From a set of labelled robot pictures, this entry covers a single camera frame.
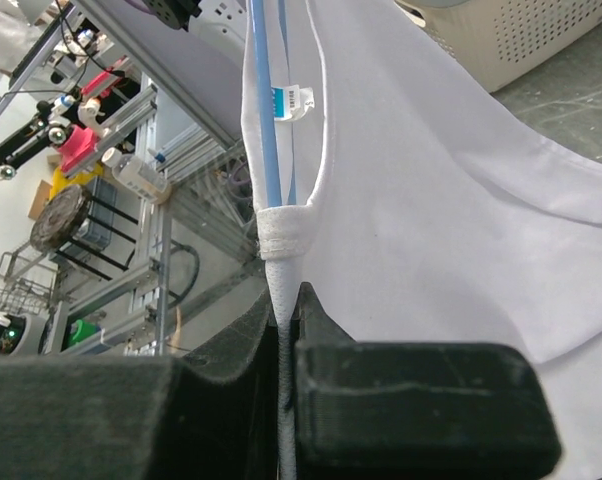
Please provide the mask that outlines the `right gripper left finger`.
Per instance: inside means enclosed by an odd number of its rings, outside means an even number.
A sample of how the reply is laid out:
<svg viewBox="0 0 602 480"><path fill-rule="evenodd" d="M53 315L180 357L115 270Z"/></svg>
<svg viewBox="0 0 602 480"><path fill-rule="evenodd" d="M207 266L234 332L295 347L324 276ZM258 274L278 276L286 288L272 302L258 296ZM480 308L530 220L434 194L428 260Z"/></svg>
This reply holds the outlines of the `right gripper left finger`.
<svg viewBox="0 0 602 480"><path fill-rule="evenodd" d="M183 357L0 357L0 479L273 479L268 294Z"/></svg>

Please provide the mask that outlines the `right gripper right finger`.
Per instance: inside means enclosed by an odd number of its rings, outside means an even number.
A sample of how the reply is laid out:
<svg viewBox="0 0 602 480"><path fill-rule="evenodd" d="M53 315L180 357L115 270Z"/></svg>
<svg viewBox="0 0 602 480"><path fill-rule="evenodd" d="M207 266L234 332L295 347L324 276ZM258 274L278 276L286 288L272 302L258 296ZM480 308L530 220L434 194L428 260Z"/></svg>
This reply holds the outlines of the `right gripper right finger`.
<svg viewBox="0 0 602 480"><path fill-rule="evenodd" d="M302 479L540 479L563 449L532 365L493 343L362 342L309 283L293 316Z"/></svg>

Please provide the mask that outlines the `white t shirt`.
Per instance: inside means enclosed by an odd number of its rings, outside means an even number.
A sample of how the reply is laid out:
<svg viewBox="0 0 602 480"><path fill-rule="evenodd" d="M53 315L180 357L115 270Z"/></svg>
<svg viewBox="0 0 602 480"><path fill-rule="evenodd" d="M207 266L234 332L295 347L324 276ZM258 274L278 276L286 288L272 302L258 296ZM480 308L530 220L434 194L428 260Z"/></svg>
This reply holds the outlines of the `white t shirt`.
<svg viewBox="0 0 602 480"><path fill-rule="evenodd" d="M391 1L263 1L283 205L267 207L247 3L242 135L292 387L311 283L361 341L487 341L536 368L602 478L602 165L519 122Z"/></svg>

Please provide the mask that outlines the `light blue wire hanger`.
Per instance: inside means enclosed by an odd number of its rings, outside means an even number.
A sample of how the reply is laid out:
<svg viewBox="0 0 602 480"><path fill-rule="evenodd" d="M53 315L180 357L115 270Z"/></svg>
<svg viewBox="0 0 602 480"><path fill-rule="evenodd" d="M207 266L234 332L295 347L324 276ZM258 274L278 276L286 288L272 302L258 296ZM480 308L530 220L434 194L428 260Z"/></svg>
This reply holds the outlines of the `light blue wire hanger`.
<svg viewBox="0 0 602 480"><path fill-rule="evenodd" d="M283 205L281 178L278 161L277 139L274 119L274 98L272 94L271 72L265 8L262 0L249 1L251 9L251 30L256 66L256 92L260 113L261 146L264 164L267 207Z"/></svg>

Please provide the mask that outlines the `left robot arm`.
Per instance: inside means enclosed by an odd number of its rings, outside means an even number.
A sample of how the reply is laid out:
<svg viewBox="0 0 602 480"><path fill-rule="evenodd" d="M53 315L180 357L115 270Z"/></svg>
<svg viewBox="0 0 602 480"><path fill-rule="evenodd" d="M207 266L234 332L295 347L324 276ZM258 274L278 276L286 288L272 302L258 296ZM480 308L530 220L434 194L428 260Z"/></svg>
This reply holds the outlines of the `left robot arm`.
<svg viewBox="0 0 602 480"><path fill-rule="evenodd" d="M129 6L156 17L174 30L199 33L219 29L244 37L247 19L244 1L127 1Z"/></svg>

